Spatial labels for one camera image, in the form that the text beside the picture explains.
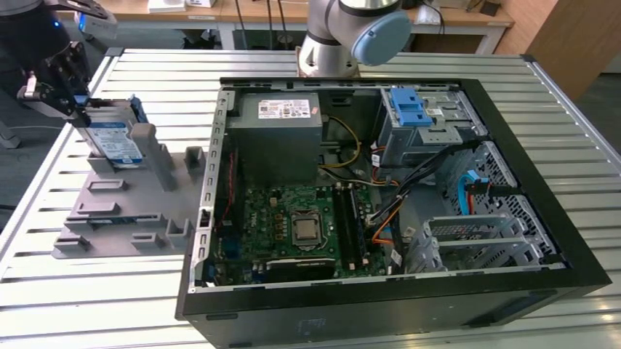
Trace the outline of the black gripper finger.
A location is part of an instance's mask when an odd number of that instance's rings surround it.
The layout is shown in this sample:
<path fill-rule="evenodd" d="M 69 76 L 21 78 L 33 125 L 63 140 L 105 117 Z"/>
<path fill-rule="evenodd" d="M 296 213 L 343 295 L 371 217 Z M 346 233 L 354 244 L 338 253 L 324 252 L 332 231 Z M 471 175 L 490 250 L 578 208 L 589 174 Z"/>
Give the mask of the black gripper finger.
<path fill-rule="evenodd" d="M 67 107 L 85 105 L 89 98 L 89 66 L 84 45 L 71 41 L 60 53 L 41 63 L 42 83 L 55 99 Z"/>
<path fill-rule="evenodd" d="M 26 82 L 16 97 L 25 106 L 45 116 L 61 118 L 73 126 L 91 125 L 91 118 L 85 113 L 88 92 L 67 92 L 38 81 L 34 73 L 28 72 Z"/>

